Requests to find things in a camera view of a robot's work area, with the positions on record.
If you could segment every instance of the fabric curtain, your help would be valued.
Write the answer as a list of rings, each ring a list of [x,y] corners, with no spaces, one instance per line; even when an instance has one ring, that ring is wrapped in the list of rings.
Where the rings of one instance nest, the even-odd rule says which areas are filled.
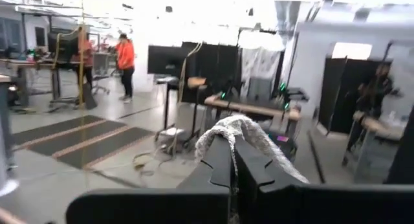
[[[270,98],[280,58],[279,51],[243,49],[241,66],[241,96]]]

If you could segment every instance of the black pants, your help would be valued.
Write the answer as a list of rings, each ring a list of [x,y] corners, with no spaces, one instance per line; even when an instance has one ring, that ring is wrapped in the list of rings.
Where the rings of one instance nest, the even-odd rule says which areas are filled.
[[[121,82],[125,88],[125,96],[132,97],[133,88],[132,88],[132,74],[134,74],[135,68],[131,67],[128,69],[122,69]]]
[[[78,85],[80,80],[80,68],[76,67],[76,76],[78,78]],[[92,89],[92,67],[84,67],[83,68],[83,76],[86,77],[86,82],[89,84],[89,87]]]

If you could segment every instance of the person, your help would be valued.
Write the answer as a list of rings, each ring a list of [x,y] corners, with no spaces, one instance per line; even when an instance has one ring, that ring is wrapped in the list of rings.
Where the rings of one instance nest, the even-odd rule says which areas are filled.
[[[368,77],[360,84],[358,90],[360,98],[356,102],[356,110],[370,117],[380,118],[384,97],[393,90],[393,81],[389,77],[389,65],[380,65],[376,69],[375,75]],[[347,151],[351,151],[358,139],[364,137],[364,134],[362,134],[364,130],[362,121],[363,118],[359,122],[355,122],[349,136]]]
[[[78,55],[75,55],[75,61],[80,61],[80,54],[83,53],[83,77],[86,77],[86,82],[89,84],[90,89],[92,89],[92,68],[93,68],[93,48],[92,43],[86,37],[86,31],[81,27],[78,29]],[[80,67],[75,67],[76,75],[78,77],[78,85],[80,82]]]
[[[134,60],[135,52],[134,46],[130,39],[127,38],[126,34],[121,34],[119,37],[119,44],[116,46],[118,51],[118,69],[121,71],[121,82],[124,85],[125,95],[120,99],[124,103],[128,104],[132,101],[133,97],[133,86],[132,86],[132,75],[135,70]]]

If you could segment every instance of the office chair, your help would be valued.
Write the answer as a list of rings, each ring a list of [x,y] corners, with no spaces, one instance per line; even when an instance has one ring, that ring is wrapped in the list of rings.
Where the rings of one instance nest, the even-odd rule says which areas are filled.
[[[109,74],[109,54],[97,52],[93,55],[93,81],[92,86],[93,94],[98,94],[99,91],[103,91],[107,95],[111,92],[108,88],[99,85],[99,81],[110,77]]]

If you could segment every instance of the crumpled white cloth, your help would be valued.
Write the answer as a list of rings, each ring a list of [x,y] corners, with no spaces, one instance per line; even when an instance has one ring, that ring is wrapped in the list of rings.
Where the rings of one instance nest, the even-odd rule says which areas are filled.
[[[235,163],[234,144],[235,136],[240,135],[253,147],[277,162],[286,173],[304,183],[309,183],[306,177],[301,175],[293,164],[285,157],[279,147],[270,140],[268,135],[262,130],[261,126],[244,115],[226,117],[206,131],[195,143],[195,158],[197,162],[200,162],[204,157],[217,134],[221,134],[230,143],[236,176],[238,170]]]

